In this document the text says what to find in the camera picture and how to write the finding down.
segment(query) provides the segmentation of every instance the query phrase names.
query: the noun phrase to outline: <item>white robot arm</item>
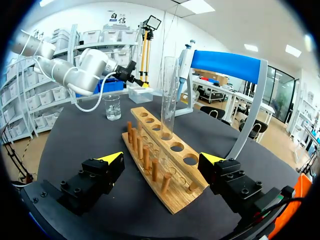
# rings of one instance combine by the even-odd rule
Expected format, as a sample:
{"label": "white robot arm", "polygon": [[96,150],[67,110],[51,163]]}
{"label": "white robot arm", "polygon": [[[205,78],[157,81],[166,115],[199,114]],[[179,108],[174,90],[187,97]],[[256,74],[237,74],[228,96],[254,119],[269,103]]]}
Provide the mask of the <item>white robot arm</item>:
{"label": "white robot arm", "polygon": [[72,89],[78,94],[90,96],[93,94],[100,76],[115,72],[114,76],[121,81],[136,82],[143,86],[145,82],[131,75],[136,63],[131,61],[127,68],[118,66],[102,51],[87,48],[80,57],[80,67],[62,59],[52,59],[56,47],[48,42],[39,40],[21,30],[12,46],[12,51],[25,57],[37,58],[39,68],[35,71],[45,74],[59,84]]}

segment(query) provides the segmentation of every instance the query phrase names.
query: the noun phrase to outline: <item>floor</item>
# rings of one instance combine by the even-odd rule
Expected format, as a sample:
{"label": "floor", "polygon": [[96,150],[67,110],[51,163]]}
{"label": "floor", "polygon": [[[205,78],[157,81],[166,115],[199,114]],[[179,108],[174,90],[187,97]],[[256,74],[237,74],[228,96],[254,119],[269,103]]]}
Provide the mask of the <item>floor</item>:
{"label": "floor", "polygon": [[[225,109],[226,107],[226,102],[213,102],[211,104],[208,104],[208,102],[201,100],[199,100],[199,102],[203,105],[220,109]],[[196,104],[195,108],[200,109],[200,106]],[[240,120],[242,117],[242,113],[238,113],[236,115],[237,120]],[[258,120],[264,121],[265,118],[265,113],[260,112],[258,114]],[[238,126],[239,122],[235,120],[232,127],[238,129]],[[22,159],[23,165],[33,175],[33,178],[35,180],[37,179],[37,172],[42,151],[45,147],[49,134],[50,131],[42,132],[41,134],[39,134],[39,137],[34,136],[32,140],[30,140],[30,138],[25,138],[16,141],[13,144],[13,148],[17,152],[19,158]],[[299,162],[299,164],[296,164],[294,157],[294,150],[296,148],[296,145],[292,140],[290,140],[286,132],[285,124],[274,117],[272,117],[268,129],[265,132],[260,144],[274,153],[278,158],[290,165],[293,169],[300,168],[303,163],[309,158],[307,153],[305,152],[303,154],[302,160]],[[19,181],[19,177],[21,177],[21,175],[7,155],[7,151],[4,146],[1,146],[1,152],[4,156],[5,165],[11,180]]]}

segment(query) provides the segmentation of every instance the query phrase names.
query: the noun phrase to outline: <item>clear plastic box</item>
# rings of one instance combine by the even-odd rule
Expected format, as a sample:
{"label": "clear plastic box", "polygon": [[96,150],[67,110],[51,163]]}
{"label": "clear plastic box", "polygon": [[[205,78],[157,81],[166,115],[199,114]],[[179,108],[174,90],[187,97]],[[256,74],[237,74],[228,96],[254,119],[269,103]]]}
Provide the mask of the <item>clear plastic box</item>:
{"label": "clear plastic box", "polygon": [[154,95],[152,94],[153,89],[144,87],[128,86],[129,98],[136,104],[143,104],[152,102]]}

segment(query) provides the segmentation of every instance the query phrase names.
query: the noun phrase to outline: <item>lab equipment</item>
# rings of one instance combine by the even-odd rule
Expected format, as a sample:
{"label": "lab equipment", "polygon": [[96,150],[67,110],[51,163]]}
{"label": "lab equipment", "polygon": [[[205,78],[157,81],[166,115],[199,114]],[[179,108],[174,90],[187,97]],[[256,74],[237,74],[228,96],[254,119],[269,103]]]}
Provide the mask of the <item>lab equipment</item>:
{"label": "lab equipment", "polygon": [[160,132],[163,140],[170,140],[173,136],[179,84],[179,70],[178,58],[164,58]]}
{"label": "lab equipment", "polygon": [[108,95],[103,98],[105,105],[106,118],[115,121],[121,118],[120,96]]}

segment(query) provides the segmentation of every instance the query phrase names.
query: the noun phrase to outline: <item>office chair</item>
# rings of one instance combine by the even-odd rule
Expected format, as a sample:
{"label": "office chair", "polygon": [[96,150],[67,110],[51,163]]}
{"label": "office chair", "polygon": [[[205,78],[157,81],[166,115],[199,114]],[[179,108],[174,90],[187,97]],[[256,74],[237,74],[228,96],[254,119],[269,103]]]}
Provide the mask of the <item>office chair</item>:
{"label": "office chair", "polygon": [[209,114],[211,117],[214,117],[219,120],[221,120],[226,113],[225,110],[215,108],[212,106],[202,106],[200,108],[200,111],[205,112],[206,114]]}
{"label": "office chair", "polygon": [[[239,125],[239,131],[240,132],[242,131],[242,129],[243,129],[245,123],[246,123],[246,120],[240,121],[240,125]],[[267,128],[268,128],[267,124],[265,124],[262,121],[255,120],[254,124],[253,124],[253,127],[252,127],[252,130],[249,133],[248,137],[253,139],[253,140],[256,140],[258,138],[258,135],[264,133],[267,130]]]}

